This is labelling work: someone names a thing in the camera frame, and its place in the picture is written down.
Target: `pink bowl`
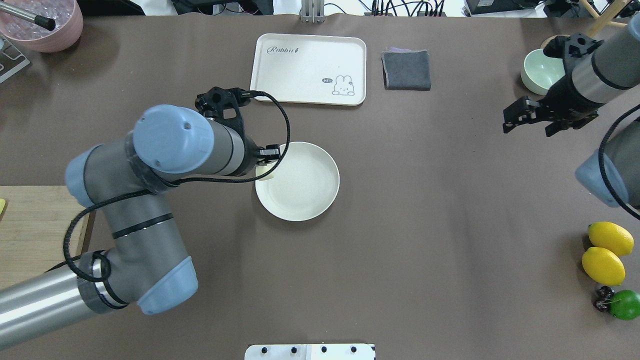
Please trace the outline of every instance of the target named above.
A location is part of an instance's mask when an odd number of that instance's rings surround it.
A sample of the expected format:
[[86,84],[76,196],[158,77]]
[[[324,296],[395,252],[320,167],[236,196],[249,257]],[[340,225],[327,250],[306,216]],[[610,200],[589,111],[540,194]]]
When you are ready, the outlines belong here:
[[[56,51],[64,50],[73,45],[78,38],[80,38],[80,34],[82,33],[84,26],[80,6],[78,6],[76,0],[72,1],[73,10],[69,20],[60,27],[56,26],[54,31],[44,35],[43,37],[25,40],[12,36],[6,30],[6,24],[13,21],[15,18],[6,13],[0,13],[0,33],[14,44],[20,44],[28,49],[40,51],[41,53],[55,53]],[[14,1],[13,4],[20,6],[20,1]]]

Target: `light blue joint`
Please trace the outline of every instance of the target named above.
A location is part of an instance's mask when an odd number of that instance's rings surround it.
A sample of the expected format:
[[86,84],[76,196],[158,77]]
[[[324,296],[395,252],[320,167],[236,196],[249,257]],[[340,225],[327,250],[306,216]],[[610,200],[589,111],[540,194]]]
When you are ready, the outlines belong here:
[[84,186],[84,166],[86,165],[86,160],[89,158],[89,155],[91,155],[93,150],[101,145],[102,144],[96,145],[76,156],[76,158],[71,160],[69,165],[67,165],[67,169],[65,171],[65,184],[67,184],[69,193],[76,198],[78,204],[86,208],[94,205],[94,203],[91,201],[91,198],[89,198],[89,194],[86,193],[86,187]]
[[631,18],[631,21],[629,21],[629,24],[627,25],[627,29],[631,36],[640,41],[640,14],[635,14]]
[[[614,165],[606,154],[604,154],[604,169],[607,173],[611,186],[613,186],[613,190],[616,190],[620,199],[627,204],[629,202],[629,192],[627,191],[627,187],[625,186],[616,165]],[[598,151],[578,167],[575,171],[575,177],[578,179],[580,184],[610,208],[620,206],[618,205],[618,202],[616,202],[616,199],[611,195],[609,189],[607,189],[607,186],[604,185],[604,180],[602,180],[602,175],[600,174],[600,167],[598,166]]]
[[197,289],[196,270],[188,256],[142,295],[138,306],[146,315],[162,313],[190,298]]
[[185,174],[202,165],[213,151],[213,129],[194,110],[157,105],[142,114],[133,129],[140,159],[167,174]]

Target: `white plate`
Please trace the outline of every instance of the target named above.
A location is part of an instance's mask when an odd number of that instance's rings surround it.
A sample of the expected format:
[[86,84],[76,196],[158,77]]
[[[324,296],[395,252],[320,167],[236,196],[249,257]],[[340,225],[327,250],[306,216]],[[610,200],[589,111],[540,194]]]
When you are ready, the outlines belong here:
[[270,213],[288,221],[320,215],[333,203],[340,188],[340,173],[333,158],[308,142],[290,143],[272,174],[272,179],[255,182],[255,192]]
[[264,34],[255,45],[251,90],[282,102],[358,105],[366,96],[366,63],[359,38]]

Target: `metal bracket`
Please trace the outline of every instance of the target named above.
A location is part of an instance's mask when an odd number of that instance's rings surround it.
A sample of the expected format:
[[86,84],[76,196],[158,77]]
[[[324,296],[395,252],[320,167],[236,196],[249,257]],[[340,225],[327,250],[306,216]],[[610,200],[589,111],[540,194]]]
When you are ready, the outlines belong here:
[[324,22],[324,0],[302,0],[300,8],[300,21]]
[[258,151],[258,165],[267,165],[280,159],[280,146],[277,144],[267,145],[265,149],[260,148]]

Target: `white tray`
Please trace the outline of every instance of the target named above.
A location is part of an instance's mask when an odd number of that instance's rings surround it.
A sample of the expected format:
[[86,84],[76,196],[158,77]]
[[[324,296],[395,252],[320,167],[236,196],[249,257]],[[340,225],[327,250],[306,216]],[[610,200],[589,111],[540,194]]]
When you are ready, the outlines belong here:
[[255,46],[251,90],[283,102],[358,105],[366,96],[366,63],[359,38],[264,34]]

